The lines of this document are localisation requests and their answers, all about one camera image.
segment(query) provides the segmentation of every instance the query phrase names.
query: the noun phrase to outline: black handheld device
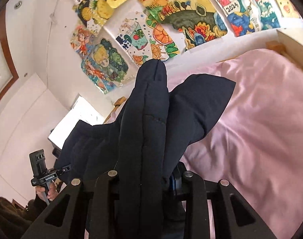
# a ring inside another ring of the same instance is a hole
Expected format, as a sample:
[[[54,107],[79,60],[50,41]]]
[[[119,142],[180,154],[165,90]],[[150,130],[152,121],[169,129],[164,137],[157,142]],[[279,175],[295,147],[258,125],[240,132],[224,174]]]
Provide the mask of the black handheld device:
[[[50,202],[47,199],[47,195],[51,181],[57,179],[63,173],[68,172],[70,170],[70,165],[63,167],[62,169],[47,169],[43,149],[30,153],[30,162],[34,176],[34,178],[31,179],[32,186],[41,185],[45,187],[45,200],[47,205],[49,205]]]

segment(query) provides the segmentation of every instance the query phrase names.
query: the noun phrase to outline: metal bolt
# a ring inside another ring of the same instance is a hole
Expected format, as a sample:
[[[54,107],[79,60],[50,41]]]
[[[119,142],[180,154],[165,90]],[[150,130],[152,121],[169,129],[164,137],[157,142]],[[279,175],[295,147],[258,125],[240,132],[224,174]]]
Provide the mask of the metal bolt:
[[[184,172],[184,176],[186,176],[186,177],[192,177],[193,176],[193,172],[192,171],[185,171]]]
[[[77,186],[81,183],[81,180],[76,178],[76,179],[73,179],[71,183],[73,186]]]
[[[14,9],[17,10],[19,7],[21,7],[22,5],[22,1],[19,1],[15,6],[14,6]]]
[[[108,172],[108,176],[110,176],[110,177],[114,177],[116,175],[117,175],[117,171],[115,171],[115,170],[111,170]]]
[[[228,180],[221,180],[221,181],[220,181],[220,184],[221,184],[222,186],[228,186],[228,185],[229,185],[229,181],[228,181]]]

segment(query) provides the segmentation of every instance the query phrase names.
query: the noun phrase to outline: pink fabric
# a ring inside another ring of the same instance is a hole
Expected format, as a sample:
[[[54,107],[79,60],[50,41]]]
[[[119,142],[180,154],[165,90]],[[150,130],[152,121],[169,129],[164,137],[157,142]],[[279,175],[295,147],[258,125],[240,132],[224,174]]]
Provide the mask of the pink fabric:
[[[291,238],[303,221],[303,72],[259,49],[169,78],[169,91],[199,73],[237,85],[218,123],[181,160],[206,180],[229,180],[278,239]]]

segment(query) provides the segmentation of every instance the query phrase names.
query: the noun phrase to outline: person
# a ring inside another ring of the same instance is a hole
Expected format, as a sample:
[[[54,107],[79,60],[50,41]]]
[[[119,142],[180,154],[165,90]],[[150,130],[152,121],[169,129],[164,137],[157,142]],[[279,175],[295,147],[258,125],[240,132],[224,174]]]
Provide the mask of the person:
[[[25,209],[17,209],[7,199],[0,197],[0,239],[20,239],[47,207],[43,196],[45,188],[36,186],[35,190],[35,199],[30,200]],[[47,198],[52,201],[57,195],[56,185],[52,182]]]

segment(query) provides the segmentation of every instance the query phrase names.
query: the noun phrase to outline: human hand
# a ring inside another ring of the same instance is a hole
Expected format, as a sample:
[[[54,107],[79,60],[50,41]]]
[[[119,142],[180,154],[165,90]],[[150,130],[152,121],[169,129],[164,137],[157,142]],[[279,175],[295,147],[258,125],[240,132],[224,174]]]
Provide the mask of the human hand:
[[[43,193],[43,192],[45,191],[45,187],[38,185],[38,186],[35,187],[35,190],[36,190],[36,193],[37,193],[38,197],[39,197],[42,201],[45,201],[44,193]],[[49,187],[49,191],[48,191],[48,196],[47,196],[47,198],[48,198],[50,201],[52,201],[52,200],[54,200],[54,199],[57,197],[57,195],[58,195],[58,192],[56,191],[56,185],[55,185],[55,183],[52,181],[52,182],[50,183],[50,187]]]

